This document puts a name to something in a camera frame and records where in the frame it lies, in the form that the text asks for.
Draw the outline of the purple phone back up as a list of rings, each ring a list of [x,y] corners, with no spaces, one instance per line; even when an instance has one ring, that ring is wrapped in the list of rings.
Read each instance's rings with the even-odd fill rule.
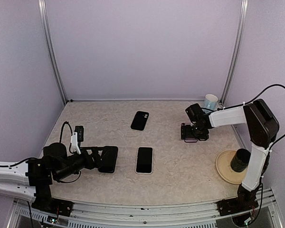
[[[191,124],[181,124],[181,139],[185,143],[196,143],[198,139],[194,136]]]

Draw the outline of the white-edged phone screen up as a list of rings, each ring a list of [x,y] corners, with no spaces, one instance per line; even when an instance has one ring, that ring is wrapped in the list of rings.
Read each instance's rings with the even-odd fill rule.
[[[151,174],[153,171],[153,148],[139,147],[136,156],[135,172]]]

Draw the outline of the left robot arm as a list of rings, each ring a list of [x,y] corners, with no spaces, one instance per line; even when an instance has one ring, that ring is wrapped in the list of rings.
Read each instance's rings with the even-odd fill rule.
[[[57,200],[47,193],[53,182],[67,183],[71,175],[81,175],[82,169],[92,170],[116,165],[116,146],[81,147],[80,153],[67,154],[67,148],[55,142],[43,148],[42,158],[26,158],[19,162],[0,162],[0,182],[34,187],[34,197],[46,211],[57,207]]]

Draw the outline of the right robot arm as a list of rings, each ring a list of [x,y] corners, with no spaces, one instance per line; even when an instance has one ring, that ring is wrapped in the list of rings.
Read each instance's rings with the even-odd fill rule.
[[[221,110],[204,112],[198,104],[192,104],[185,109],[190,124],[184,125],[189,130],[188,138],[197,141],[209,139],[209,131],[227,125],[246,125],[249,137],[250,159],[247,172],[240,188],[245,192],[234,199],[233,206],[236,210],[243,211],[252,203],[248,192],[259,188],[261,177],[265,172],[265,163],[269,157],[271,147],[276,141],[280,124],[263,99],[256,99],[250,103],[243,103]]]

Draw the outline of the light blue mug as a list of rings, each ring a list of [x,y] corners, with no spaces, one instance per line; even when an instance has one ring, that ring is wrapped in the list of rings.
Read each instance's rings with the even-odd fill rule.
[[[204,99],[204,108],[215,110],[219,99],[213,94],[206,94]]]

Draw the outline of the beige plate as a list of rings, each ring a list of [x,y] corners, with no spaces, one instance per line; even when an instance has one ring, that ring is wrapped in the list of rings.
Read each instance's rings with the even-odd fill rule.
[[[221,152],[216,158],[216,169],[223,180],[234,185],[239,185],[246,175],[247,168],[242,172],[232,170],[230,162],[235,153],[236,151],[233,150]]]

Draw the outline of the dark green mug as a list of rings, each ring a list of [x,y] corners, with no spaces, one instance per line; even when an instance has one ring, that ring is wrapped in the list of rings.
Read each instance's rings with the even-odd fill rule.
[[[251,153],[246,149],[238,149],[230,162],[230,166],[235,172],[244,171],[249,164]]]

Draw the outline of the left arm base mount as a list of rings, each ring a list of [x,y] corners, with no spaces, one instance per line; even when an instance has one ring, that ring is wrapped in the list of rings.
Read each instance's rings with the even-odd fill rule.
[[[32,208],[56,214],[57,216],[70,217],[74,203],[68,200],[53,198],[48,185],[37,186],[34,196],[35,200],[31,204]]]

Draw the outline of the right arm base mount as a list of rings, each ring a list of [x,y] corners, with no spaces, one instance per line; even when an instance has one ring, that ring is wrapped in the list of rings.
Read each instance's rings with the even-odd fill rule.
[[[220,216],[231,215],[258,207],[256,193],[259,187],[249,191],[242,185],[239,185],[237,196],[230,199],[222,199],[217,202]]]

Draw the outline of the right aluminium frame post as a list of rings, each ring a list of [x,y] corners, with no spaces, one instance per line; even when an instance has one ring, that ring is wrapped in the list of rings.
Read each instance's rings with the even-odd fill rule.
[[[228,69],[227,79],[225,82],[225,86],[223,89],[223,93],[220,99],[220,102],[224,104],[227,100],[228,93],[231,88],[232,80],[234,78],[234,73],[237,65],[238,56],[240,53],[240,47],[242,42],[242,37],[244,34],[245,29],[245,23],[247,18],[247,9],[248,9],[248,0],[242,0],[241,1],[241,8],[240,8],[240,15],[238,20],[238,26],[237,26],[237,33],[236,33],[236,39],[235,44],[231,56],[231,62]]]

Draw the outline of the aluminium frame post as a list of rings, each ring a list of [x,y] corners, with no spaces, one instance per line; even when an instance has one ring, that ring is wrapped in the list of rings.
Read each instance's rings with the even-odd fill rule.
[[[223,93],[220,99],[220,102],[224,104],[227,100],[228,93],[231,88],[232,80],[234,78],[234,73],[237,65],[238,56],[240,53],[240,47],[242,42],[242,37],[244,34],[245,29],[245,23],[247,18],[247,9],[248,9],[248,0],[242,0],[241,1],[241,8],[240,8],[240,15],[238,20],[238,26],[237,26],[237,33],[236,33],[236,39],[235,44],[231,56],[231,62],[228,69],[227,79],[225,82],[225,86],[223,89]]]
[[[62,103],[63,103],[63,105],[66,105],[68,102],[68,99],[67,99],[67,95],[66,95],[66,92],[65,92],[65,89],[63,86],[63,82],[62,82],[62,79],[60,76],[60,72],[58,69],[57,60],[56,60],[56,56],[55,56],[55,52],[54,52],[54,47],[53,47],[53,43],[52,43],[52,39],[51,39],[50,26],[49,26],[47,8],[46,8],[46,1],[45,0],[39,0],[38,1],[38,8],[39,8],[41,23],[42,23],[43,31],[44,31],[44,35],[45,35],[47,51],[49,54],[51,67],[52,67],[53,73],[54,73],[54,79],[56,81]]]

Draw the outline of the left aluminium frame post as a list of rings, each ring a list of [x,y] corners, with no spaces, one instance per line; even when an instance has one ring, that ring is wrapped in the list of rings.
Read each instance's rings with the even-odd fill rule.
[[[63,105],[66,105],[68,102],[68,99],[67,99],[67,95],[66,95],[66,92],[65,92],[65,89],[63,86],[63,82],[62,82],[62,79],[60,76],[60,72],[58,69],[57,60],[56,60],[56,56],[55,56],[55,52],[54,52],[54,47],[53,47],[53,43],[52,43],[52,39],[51,39],[50,26],[49,26],[47,8],[46,8],[46,1],[45,0],[39,0],[38,1],[38,8],[39,8],[41,23],[42,23],[43,31],[44,31],[44,35],[45,35],[47,51],[49,54],[51,67],[52,67],[53,73],[54,73],[54,79],[56,81],[62,103],[63,103]]]

